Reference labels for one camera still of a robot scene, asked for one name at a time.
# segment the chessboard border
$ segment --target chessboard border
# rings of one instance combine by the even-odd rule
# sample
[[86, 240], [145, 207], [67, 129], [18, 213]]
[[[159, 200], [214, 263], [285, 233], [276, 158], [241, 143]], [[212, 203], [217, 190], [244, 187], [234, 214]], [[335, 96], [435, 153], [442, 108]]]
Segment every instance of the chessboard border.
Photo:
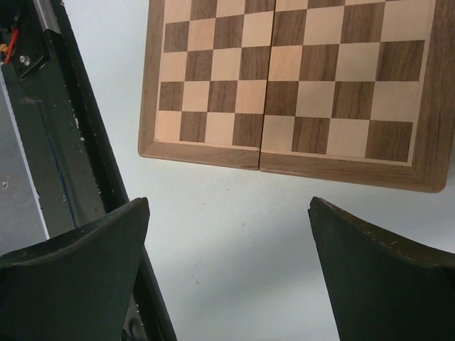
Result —
[[436, 0], [411, 166], [261, 153], [268, 173], [438, 193], [446, 186], [455, 129], [455, 1]]
[[164, 6], [165, 0], [150, 0], [149, 2], [141, 118], [139, 123], [139, 155], [147, 158], [258, 170], [259, 150], [248, 151], [245, 149], [212, 146], [192, 146], [156, 142], [154, 140], [162, 54], [161, 46], [164, 34]]
[[411, 166], [155, 142], [165, 0], [149, 3], [138, 145], [141, 156], [428, 193], [445, 188], [455, 129], [455, 1], [436, 0]]

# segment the white table surface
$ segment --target white table surface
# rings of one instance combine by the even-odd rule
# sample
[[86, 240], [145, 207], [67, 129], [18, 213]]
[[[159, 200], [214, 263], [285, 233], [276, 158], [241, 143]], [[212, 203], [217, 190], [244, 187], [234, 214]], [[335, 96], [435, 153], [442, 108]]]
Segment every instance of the white table surface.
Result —
[[150, 201], [146, 248], [180, 341], [338, 339], [306, 212], [315, 195], [455, 253], [454, 162], [428, 195], [139, 157], [148, 5], [65, 0], [128, 194]]

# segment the gray panel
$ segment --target gray panel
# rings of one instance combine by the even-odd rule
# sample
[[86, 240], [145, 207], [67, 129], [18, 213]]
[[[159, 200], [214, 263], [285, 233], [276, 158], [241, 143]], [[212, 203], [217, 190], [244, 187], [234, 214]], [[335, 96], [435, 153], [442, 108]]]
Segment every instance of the gray panel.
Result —
[[5, 96], [0, 72], [0, 256], [42, 242], [47, 234]]
[[35, 4], [36, 11], [38, 12], [38, 17], [40, 19], [41, 27], [43, 27], [43, 31], [52, 30], [56, 33], [60, 33], [57, 18], [55, 17], [49, 0], [33, 0], [33, 2]]

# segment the chessboard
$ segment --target chessboard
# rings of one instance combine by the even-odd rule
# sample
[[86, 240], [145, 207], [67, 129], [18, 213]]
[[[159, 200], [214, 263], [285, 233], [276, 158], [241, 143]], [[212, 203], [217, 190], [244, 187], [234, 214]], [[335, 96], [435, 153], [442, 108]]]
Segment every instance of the chessboard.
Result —
[[455, 1], [151, 0], [143, 156], [435, 192]]
[[152, 0], [154, 7], [147, 44], [159, 60], [146, 60], [154, 68], [146, 65], [144, 79], [154, 87], [144, 91], [158, 96], [142, 108], [150, 116], [144, 133], [153, 131], [145, 156], [258, 169], [274, 0]]

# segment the red wire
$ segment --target red wire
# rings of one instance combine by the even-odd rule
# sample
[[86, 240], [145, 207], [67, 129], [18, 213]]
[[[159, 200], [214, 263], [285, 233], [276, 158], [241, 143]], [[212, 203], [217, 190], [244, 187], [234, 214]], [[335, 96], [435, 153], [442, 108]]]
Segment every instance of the red wire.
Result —
[[11, 42], [9, 43], [9, 46], [8, 46], [8, 53], [6, 54], [5, 64], [9, 63], [9, 60], [11, 59], [11, 56], [13, 54], [14, 44], [16, 44], [17, 35], [19, 34], [19, 30], [16, 30], [13, 26], [11, 27], [11, 30], [13, 32], [13, 37], [11, 38]]

